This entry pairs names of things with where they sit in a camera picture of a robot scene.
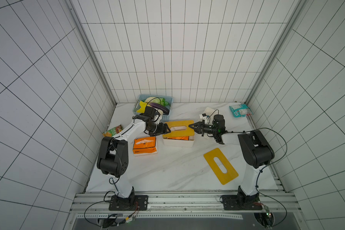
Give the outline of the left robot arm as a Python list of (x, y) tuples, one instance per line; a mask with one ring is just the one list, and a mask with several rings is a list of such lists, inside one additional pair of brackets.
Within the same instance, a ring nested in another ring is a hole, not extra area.
[(148, 196), (135, 195), (125, 172), (129, 163), (128, 146), (140, 134), (147, 132), (149, 136), (156, 137), (171, 132), (166, 123), (161, 122), (162, 115), (153, 107), (147, 107), (145, 112), (133, 116), (133, 121), (120, 133), (113, 137), (104, 137), (101, 141), (97, 158), (97, 168), (106, 175), (111, 175), (109, 181), (115, 186), (115, 195), (110, 198), (110, 211), (146, 210)]

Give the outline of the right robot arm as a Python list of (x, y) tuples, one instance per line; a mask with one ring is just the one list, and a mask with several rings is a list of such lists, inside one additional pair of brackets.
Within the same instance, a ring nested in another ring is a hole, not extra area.
[(224, 210), (262, 210), (268, 207), (260, 202), (258, 180), (263, 170), (272, 164), (275, 153), (259, 129), (227, 131), (223, 115), (215, 115), (212, 124), (198, 121), (188, 125), (195, 133), (213, 137), (218, 144), (238, 144), (241, 147), (246, 169), (236, 195), (222, 195)]

